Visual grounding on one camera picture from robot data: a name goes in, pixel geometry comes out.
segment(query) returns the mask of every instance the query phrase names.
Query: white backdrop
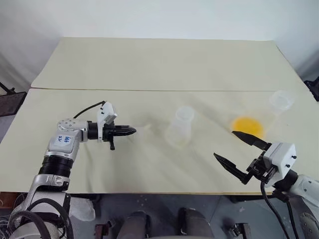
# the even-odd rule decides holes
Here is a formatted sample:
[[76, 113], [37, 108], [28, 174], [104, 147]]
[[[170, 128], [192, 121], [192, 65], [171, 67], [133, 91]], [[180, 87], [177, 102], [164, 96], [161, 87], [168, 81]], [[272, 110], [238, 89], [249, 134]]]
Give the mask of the white backdrop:
[[62, 36], [274, 40], [303, 77], [318, 14], [319, 0], [2, 0], [0, 81], [27, 89]]

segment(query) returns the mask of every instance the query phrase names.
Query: clear plastic cup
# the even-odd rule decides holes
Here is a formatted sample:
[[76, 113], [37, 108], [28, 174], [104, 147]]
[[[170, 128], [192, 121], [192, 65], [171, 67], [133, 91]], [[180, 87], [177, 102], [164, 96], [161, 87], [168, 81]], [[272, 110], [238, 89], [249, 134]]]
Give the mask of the clear plastic cup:
[[294, 102], [294, 95], [288, 91], [276, 91], [269, 97], [270, 107], [275, 115], [280, 115], [282, 112], [289, 110]]
[[185, 147], [191, 140], [191, 122], [195, 111], [192, 107], [182, 106], [177, 109], [175, 118], [165, 132], [166, 141], [177, 148]]

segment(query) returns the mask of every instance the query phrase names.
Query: table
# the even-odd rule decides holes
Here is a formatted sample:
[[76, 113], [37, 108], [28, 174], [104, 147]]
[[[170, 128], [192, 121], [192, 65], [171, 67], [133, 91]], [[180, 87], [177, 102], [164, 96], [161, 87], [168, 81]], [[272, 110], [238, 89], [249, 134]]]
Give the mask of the table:
[[[0, 191], [28, 191], [57, 122], [108, 100], [119, 115], [115, 123], [130, 124], [137, 133], [116, 138], [115, 151], [95, 140], [81, 144], [70, 193], [259, 193], [258, 180], [241, 184], [213, 152], [245, 171], [261, 151], [234, 137], [229, 124], [235, 116], [258, 112], [271, 94], [31, 89], [0, 144]], [[183, 105], [193, 107], [196, 115], [192, 140], [181, 150], [167, 144], [163, 135]], [[80, 119], [95, 121], [96, 110]], [[295, 143], [298, 158], [292, 169], [315, 179], [319, 179], [318, 122], [318, 105], [309, 91], [303, 91], [266, 137], [269, 142]]]
[[272, 41], [64, 37], [33, 88], [308, 90]]

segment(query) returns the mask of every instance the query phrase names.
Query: black cable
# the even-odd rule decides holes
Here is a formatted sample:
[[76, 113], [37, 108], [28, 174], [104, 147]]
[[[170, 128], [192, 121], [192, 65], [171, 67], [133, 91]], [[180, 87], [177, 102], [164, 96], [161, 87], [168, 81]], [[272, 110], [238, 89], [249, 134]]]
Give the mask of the black cable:
[[98, 105], [104, 105], [104, 104], [105, 104], [105, 101], [98, 102], [98, 103], [96, 103], [95, 105], [92, 105], [92, 106], [90, 106], [90, 107], [88, 107], [88, 108], [82, 110], [80, 113], [78, 113], [78, 114], [77, 114], [75, 117], [73, 117], [73, 118], [76, 119], [79, 115], [83, 114], [84, 112], [88, 111], [89, 109], [94, 108], [94, 107], [96, 107], [96, 106], [98, 106]]
[[28, 211], [32, 210], [32, 208], [34, 208], [36, 205], [38, 205], [40, 203], [47, 203], [47, 204], [51, 205], [52, 207], [54, 207], [59, 212], [59, 214], [60, 214], [60, 216], [61, 216], [61, 218], [63, 220], [64, 226], [65, 226], [67, 239], [74, 239], [73, 228], [72, 228], [72, 224], [71, 224], [71, 220], [70, 220], [69, 214], [56, 201], [54, 201], [52, 199], [49, 199], [49, 198], [42, 198], [42, 199], [39, 199], [39, 200], [35, 201], [34, 203], [32, 203], [27, 208], [27, 210]]
[[12, 234], [12, 232], [8, 228], [6, 228], [3, 233], [6, 234], [6, 238], [10, 238], [10, 236]]
[[289, 235], [288, 235], [288, 232], [286, 230], [286, 227], [285, 227], [285, 225], [283, 223], [283, 220], [281, 219], [279, 213], [277, 212], [277, 210], [274, 208], [274, 206], [271, 204], [271, 202], [269, 201], [269, 199], [267, 197], [267, 194], [266, 194], [266, 191], [265, 191], [265, 183], [264, 182], [260, 183], [260, 191], [261, 191], [261, 193], [263, 195], [263, 198], [266, 201], [268, 207], [271, 209], [271, 211], [273, 211], [273, 213], [275, 214], [276, 218], [278, 219], [279, 224], [280, 224], [281, 228], [283, 229], [283, 231], [285, 233], [285, 236], [287, 237], [287, 239], [290, 239]]
[[62, 231], [62, 234], [61, 234], [61, 236], [60, 236], [60, 238], [63, 238], [64, 237], [64, 235], [65, 235], [65, 227], [63, 227], [63, 229], [62, 229], [63, 231]]
[[0, 231], [5, 239], [8, 239], [10, 237], [10, 234], [7, 233], [6, 227], [2, 227], [2, 228], [0, 227]]
[[38, 216], [36, 213], [29, 212], [29, 211], [17, 212], [10, 217], [8, 227], [10, 228], [11, 231], [15, 230], [14, 221], [19, 217], [26, 217], [30, 221], [32, 221], [35, 224], [36, 228], [38, 228], [42, 239], [51, 239], [48, 228], [44, 224], [44, 221], [42, 220], [42, 218]]
[[293, 226], [295, 237], [296, 237], [296, 239], [299, 239], [296, 224], [295, 224], [293, 209], [292, 209], [289, 201], [287, 202], [287, 207], [288, 207], [289, 217], [290, 217], [291, 225]]

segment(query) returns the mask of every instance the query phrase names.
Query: gray floor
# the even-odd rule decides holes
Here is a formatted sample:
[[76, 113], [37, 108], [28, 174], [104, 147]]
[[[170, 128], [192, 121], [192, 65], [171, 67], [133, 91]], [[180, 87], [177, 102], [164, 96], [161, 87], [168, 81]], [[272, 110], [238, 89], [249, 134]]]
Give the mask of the gray floor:
[[[277, 199], [272, 203], [282, 216], [294, 238], [287, 207]], [[225, 196], [212, 195], [163, 195], [163, 194], [115, 194], [104, 195], [100, 201], [101, 214], [92, 222], [81, 222], [72, 217], [75, 238], [94, 238], [95, 224], [115, 219], [117, 227], [109, 238], [114, 238], [124, 219], [133, 211], [143, 210], [152, 218], [152, 237], [175, 235], [176, 217], [180, 207], [194, 208], [210, 221], [217, 239], [230, 238], [223, 230], [225, 223], [249, 223], [254, 239], [282, 239], [284, 233], [263, 200], [232, 203]], [[304, 238], [299, 220], [295, 216], [300, 238]]]

